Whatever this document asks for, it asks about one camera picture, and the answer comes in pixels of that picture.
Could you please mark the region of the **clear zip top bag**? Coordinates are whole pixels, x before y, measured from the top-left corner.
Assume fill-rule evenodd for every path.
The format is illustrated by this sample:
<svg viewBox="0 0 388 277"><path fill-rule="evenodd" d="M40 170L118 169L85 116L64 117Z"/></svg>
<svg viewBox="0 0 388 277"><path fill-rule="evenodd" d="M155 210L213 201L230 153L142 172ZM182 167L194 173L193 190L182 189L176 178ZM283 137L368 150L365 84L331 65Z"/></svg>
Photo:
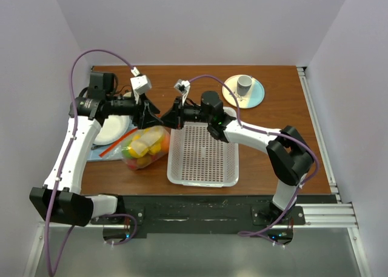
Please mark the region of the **clear zip top bag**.
<svg viewBox="0 0 388 277"><path fill-rule="evenodd" d="M121 160L130 170L144 169L167 155L170 133L162 126L127 132L102 153L103 160Z"/></svg>

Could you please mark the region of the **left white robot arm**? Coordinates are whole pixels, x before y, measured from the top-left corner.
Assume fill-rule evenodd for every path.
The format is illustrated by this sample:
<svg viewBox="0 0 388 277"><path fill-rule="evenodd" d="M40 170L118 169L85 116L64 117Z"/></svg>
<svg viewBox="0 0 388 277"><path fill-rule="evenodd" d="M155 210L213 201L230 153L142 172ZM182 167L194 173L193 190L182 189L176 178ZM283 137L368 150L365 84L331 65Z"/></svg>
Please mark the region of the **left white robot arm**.
<svg viewBox="0 0 388 277"><path fill-rule="evenodd" d="M138 128L161 125L160 111L146 97L152 87L149 78L131 78L132 95L116 95L117 76L91 72L90 83L70 105L67 133L58 158L42 187L34 187L30 201L46 224L85 226L105 216L112 224L125 218L119 196L82 196L81 183L91 147L110 115L131 116Z"/></svg>

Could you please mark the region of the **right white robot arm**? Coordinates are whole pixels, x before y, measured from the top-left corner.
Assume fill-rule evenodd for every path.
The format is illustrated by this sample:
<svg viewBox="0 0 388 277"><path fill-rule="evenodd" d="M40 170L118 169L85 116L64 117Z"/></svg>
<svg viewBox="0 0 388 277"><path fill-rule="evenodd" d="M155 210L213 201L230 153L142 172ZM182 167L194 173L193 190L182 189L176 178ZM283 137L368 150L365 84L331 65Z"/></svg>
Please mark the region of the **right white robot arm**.
<svg viewBox="0 0 388 277"><path fill-rule="evenodd" d="M284 224L292 216L296 195L310 171L316 156L297 129L282 130L245 124L224 110L217 92L207 91L200 104L188 104L177 97L161 120L165 127L181 129L186 122L205 122L215 140L240 144L265 153L278 178L276 192L262 216L271 223Z"/></svg>

